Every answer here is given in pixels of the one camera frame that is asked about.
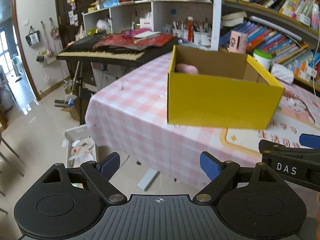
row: yellow cardboard box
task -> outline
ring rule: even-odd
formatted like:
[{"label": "yellow cardboard box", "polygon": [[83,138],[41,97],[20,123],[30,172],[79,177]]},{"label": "yellow cardboard box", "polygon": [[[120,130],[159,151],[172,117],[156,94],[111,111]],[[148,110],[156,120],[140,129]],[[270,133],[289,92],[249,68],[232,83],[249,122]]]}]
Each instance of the yellow cardboard box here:
[{"label": "yellow cardboard box", "polygon": [[[200,74],[176,73],[177,63],[194,65]],[[283,91],[249,55],[174,46],[168,72],[167,122],[265,129]]]}]

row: table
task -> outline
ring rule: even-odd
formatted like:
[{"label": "table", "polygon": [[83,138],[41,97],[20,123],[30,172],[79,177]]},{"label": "table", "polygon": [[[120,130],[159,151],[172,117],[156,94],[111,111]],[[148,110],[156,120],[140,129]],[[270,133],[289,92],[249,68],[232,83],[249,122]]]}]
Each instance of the table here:
[{"label": "table", "polygon": [[[146,166],[201,189],[210,182],[200,168],[202,151],[220,161],[233,160],[253,167],[261,161],[261,138],[282,144],[286,140],[291,147],[298,147],[301,133],[320,134],[320,108],[315,95],[286,84],[288,91],[265,131],[167,124],[167,70],[171,55],[146,63],[91,98],[85,120],[98,146],[133,154]],[[307,205],[314,216],[316,192],[292,185],[305,202],[311,201]]]}]

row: metal screw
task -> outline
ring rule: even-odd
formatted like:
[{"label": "metal screw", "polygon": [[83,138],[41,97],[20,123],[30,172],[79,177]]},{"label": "metal screw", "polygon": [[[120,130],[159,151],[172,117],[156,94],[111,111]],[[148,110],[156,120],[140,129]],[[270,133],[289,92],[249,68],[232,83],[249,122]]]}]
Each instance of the metal screw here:
[{"label": "metal screw", "polygon": [[124,200],[124,196],[121,194],[112,194],[109,196],[109,200],[112,202],[120,202]]},{"label": "metal screw", "polygon": [[211,196],[208,194],[199,194],[196,196],[196,199],[200,202],[208,202],[211,200]]}]

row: pink checkered tablecloth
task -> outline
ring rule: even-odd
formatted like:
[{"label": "pink checkered tablecloth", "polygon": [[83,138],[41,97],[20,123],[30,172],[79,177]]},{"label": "pink checkered tablecloth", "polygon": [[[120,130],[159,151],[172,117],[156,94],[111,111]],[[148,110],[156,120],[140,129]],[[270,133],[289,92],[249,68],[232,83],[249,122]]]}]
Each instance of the pink checkered tablecloth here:
[{"label": "pink checkered tablecloth", "polygon": [[[200,168],[202,151],[242,166],[252,167],[261,161],[258,152],[230,144],[226,129],[167,124],[167,70],[171,55],[168,53],[148,62],[91,98],[85,120],[96,144],[135,155],[149,168],[197,188],[210,182]],[[315,95],[295,85],[285,86],[304,99],[314,119],[312,125],[319,128],[320,108],[314,102]],[[300,115],[300,118],[308,120],[307,115]]]}]

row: blue gripper pad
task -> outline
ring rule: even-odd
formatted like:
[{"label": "blue gripper pad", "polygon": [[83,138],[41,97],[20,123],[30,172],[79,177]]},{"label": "blue gripper pad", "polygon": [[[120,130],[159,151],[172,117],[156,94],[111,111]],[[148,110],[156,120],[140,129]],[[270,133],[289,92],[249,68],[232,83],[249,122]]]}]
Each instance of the blue gripper pad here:
[{"label": "blue gripper pad", "polygon": [[116,152],[113,152],[102,162],[97,163],[96,169],[105,179],[110,180],[119,167],[120,155]]},{"label": "blue gripper pad", "polygon": [[223,163],[208,152],[202,152],[200,155],[200,167],[209,179],[214,180],[221,173]]},{"label": "blue gripper pad", "polygon": [[299,137],[299,143],[305,147],[320,149],[320,136],[303,133]]}]

